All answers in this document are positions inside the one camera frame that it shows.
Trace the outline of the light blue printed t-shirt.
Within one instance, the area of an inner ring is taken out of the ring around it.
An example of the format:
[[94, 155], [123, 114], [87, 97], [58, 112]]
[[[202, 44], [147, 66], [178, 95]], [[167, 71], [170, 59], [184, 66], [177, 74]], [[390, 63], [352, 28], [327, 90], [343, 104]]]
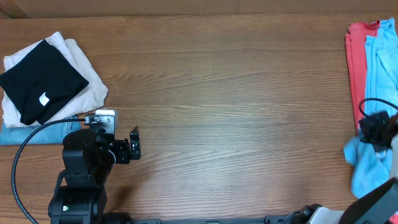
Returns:
[[385, 111], [397, 114], [397, 32], [395, 20], [355, 22], [345, 35], [351, 101], [357, 136], [343, 147], [346, 162], [354, 167], [351, 191], [361, 198], [389, 179], [393, 151], [377, 152], [360, 140], [360, 120]]

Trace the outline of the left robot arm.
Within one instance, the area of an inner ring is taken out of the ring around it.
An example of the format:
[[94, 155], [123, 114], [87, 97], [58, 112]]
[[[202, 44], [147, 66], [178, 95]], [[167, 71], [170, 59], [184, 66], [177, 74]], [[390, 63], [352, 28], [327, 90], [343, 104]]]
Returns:
[[62, 158], [65, 169], [57, 177], [48, 206], [51, 224], [132, 223], [129, 213], [104, 211], [105, 183], [114, 165], [141, 158], [137, 126], [124, 140], [104, 129], [72, 132], [63, 140]]

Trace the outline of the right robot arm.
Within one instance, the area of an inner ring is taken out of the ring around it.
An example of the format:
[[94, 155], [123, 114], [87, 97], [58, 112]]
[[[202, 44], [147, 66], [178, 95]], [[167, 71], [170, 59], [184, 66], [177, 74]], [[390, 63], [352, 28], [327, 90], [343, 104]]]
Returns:
[[305, 206], [282, 223], [397, 223], [397, 115], [383, 111], [359, 123], [358, 136], [343, 147], [358, 200], [345, 211]]

